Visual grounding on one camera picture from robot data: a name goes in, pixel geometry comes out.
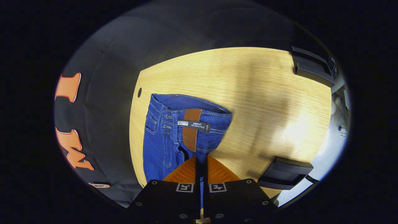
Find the black clamp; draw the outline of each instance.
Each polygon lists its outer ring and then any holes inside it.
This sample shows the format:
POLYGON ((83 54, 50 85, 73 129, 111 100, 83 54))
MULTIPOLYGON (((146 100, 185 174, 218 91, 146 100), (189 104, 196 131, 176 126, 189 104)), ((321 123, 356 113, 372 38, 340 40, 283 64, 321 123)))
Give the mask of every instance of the black clamp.
POLYGON ((200 219, 200 186, 150 180, 128 211, 135 223, 192 224, 200 219))
POLYGON ((253 179, 213 183, 203 189, 204 216, 211 223, 263 223, 277 211, 253 179))
POLYGON ((261 187, 290 190, 302 181, 313 168, 310 163, 276 156, 258 179, 258 184, 261 187))
POLYGON ((335 85, 334 70, 330 70, 328 62, 309 51, 292 46, 292 58, 297 75, 312 79, 328 87, 335 85))

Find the fisheye lens view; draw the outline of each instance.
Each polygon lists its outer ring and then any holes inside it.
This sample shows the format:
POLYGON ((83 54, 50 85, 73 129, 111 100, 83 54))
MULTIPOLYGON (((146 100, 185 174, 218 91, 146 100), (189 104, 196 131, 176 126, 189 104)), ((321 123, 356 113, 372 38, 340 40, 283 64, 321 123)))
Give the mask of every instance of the fisheye lens view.
POLYGON ((59 153, 137 223, 264 223, 345 149, 353 93, 339 60, 265 5, 149 1, 60 68, 59 153))

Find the blue jeans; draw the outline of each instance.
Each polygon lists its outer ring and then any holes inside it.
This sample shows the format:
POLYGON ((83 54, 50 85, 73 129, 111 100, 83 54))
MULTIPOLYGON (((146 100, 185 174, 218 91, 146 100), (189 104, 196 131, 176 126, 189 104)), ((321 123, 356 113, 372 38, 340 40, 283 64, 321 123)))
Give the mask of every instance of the blue jeans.
POLYGON ((152 94, 146 115, 143 165, 146 181, 163 180, 187 159, 196 156, 204 163, 206 156, 220 144, 232 113, 204 99, 180 94, 152 94), (200 122, 208 124, 207 130, 198 130, 196 151, 183 143, 183 127, 187 109, 202 109, 200 122))

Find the wooden table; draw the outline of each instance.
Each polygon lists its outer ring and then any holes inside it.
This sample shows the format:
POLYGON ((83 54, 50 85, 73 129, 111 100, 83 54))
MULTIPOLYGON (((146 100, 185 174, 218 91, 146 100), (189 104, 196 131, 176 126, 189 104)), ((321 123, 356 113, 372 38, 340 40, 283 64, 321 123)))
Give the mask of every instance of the wooden table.
MULTIPOLYGON (((196 96, 230 110, 230 127, 210 155, 242 179, 258 180, 274 156, 311 162, 329 126, 330 88, 295 75, 288 51, 233 47, 180 56, 141 71, 135 86, 130 151, 144 186, 142 144, 152 93, 196 96)), ((281 192, 263 190, 270 198, 281 192)))

